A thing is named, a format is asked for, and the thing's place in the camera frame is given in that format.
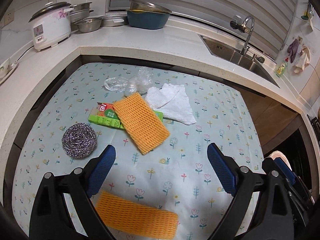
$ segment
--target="crumpled plastic wrap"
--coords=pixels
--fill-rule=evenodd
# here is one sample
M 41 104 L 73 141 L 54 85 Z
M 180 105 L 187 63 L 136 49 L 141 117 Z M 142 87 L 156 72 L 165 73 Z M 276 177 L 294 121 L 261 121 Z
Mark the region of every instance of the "crumpled plastic wrap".
M 106 79 L 104 86 L 107 90 L 113 92 L 124 92 L 127 97 L 135 92 L 141 95 L 147 93 L 152 84 L 152 71 L 147 67 L 140 67 L 136 76 L 129 79 L 124 77 L 114 77 Z

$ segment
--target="dish soap bottle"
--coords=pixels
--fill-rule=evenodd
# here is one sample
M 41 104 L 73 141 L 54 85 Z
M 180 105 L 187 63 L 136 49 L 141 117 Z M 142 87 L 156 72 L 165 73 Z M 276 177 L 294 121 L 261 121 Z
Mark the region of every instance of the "dish soap bottle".
M 289 58 L 286 58 L 285 60 L 283 60 L 281 62 L 281 65 L 277 65 L 276 68 L 275 68 L 275 73 L 278 77 L 281 77 L 284 73 L 284 70 L 287 68 L 288 66 L 288 60 Z

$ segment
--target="blue gripper pad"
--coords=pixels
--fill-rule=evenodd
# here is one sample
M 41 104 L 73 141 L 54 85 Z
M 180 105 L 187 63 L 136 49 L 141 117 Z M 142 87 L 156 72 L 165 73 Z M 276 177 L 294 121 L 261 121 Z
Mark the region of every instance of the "blue gripper pad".
M 284 161 L 280 157 L 275 158 L 274 162 L 278 165 L 278 167 L 281 169 L 281 171 L 284 173 L 284 175 L 289 180 L 290 184 L 293 186 L 296 183 L 295 174 L 289 169 L 287 164 L 285 164 Z
M 234 197 L 236 195 L 236 177 L 224 161 L 223 153 L 215 144 L 211 143 L 207 148 L 207 155 L 208 160 L 217 174 L 225 192 Z
M 104 153 L 101 161 L 97 164 L 88 180 L 87 196 L 91 198 L 99 192 L 107 174 L 109 173 L 113 163 L 116 159 L 116 149 L 110 145 L 108 150 Z

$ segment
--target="beige cloth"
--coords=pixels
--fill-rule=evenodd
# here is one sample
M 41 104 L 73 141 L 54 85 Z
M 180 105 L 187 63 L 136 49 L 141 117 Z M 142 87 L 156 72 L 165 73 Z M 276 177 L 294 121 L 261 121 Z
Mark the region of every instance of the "beige cloth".
M 304 68 L 310 64 L 310 49 L 306 46 L 303 46 L 300 54 L 301 57 L 297 59 L 297 61 L 293 65 L 294 67 L 296 67 L 293 71 L 294 73 L 302 72 Z
M 292 170 L 292 169 L 291 169 L 291 166 L 290 166 L 290 163 L 289 163 L 289 161 L 288 161 L 288 159 L 287 159 L 287 157 L 286 157 L 282 152 L 280 152 L 280 151 L 274 151 L 274 152 L 271 153 L 268 157 L 272 158 L 273 160 L 274 160 L 275 158 L 277 158 L 277 157 L 280 157 L 280 158 L 284 161 L 284 163 L 287 164 L 287 166 L 289 167 L 289 169 Z

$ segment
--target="rice cooker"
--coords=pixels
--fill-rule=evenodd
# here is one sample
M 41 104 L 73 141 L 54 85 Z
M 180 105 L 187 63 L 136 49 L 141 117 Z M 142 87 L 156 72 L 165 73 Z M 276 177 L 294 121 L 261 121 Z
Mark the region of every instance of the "rice cooker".
M 35 49 L 40 51 L 53 47 L 70 36 L 69 12 L 73 10 L 70 5 L 67 2 L 50 2 L 32 16 L 29 22 Z

